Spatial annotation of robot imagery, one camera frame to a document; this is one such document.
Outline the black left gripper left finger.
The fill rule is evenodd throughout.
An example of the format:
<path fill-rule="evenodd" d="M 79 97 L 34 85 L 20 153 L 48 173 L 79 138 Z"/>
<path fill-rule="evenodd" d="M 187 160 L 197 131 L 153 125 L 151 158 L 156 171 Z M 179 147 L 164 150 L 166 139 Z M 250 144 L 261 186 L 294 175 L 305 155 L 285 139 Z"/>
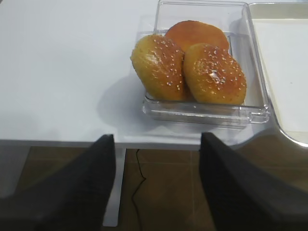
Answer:
<path fill-rule="evenodd" d="M 0 201 L 2 231 L 99 231 L 114 184 L 114 137 L 101 136 L 59 171 Z"/>

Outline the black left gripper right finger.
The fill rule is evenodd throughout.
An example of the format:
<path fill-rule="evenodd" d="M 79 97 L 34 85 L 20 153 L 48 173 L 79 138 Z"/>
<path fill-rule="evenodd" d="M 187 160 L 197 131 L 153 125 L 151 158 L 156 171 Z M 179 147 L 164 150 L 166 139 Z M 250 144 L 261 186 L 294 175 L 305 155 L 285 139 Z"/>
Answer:
<path fill-rule="evenodd" d="M 204 132 L 199 174 L 218 231 L 306 231 L 308 194 Z"/>

